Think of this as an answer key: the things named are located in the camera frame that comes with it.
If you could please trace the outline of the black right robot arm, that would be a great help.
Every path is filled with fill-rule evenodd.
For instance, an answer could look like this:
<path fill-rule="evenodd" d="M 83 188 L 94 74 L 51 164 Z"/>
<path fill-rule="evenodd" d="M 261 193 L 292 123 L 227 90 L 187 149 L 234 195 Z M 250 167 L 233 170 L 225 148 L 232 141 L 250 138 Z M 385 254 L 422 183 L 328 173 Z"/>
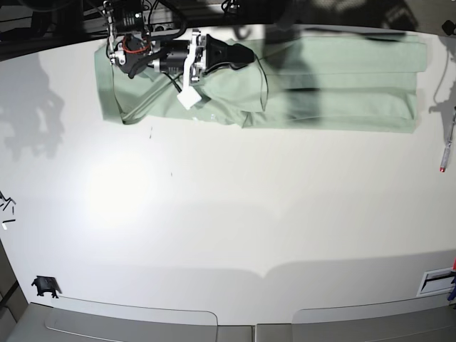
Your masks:
<path fill-rule="evenodd" d="M 152 35 L 142 1 L 104 1 L 107 24 L 106 55 L 113 66 L 133 79 L 146 68 L 158 73 L 177 74 L 185 85 L 193 86 L 220 68 L 239 70 L 256 60 L 255 53 L 238 43 L 229 45 L 192 29 L 189 39 L 181 36 L 187 28 L 184 14 L 168 1 L 160 1 L 176 14 L 180 27 L 175 33 Z"/>

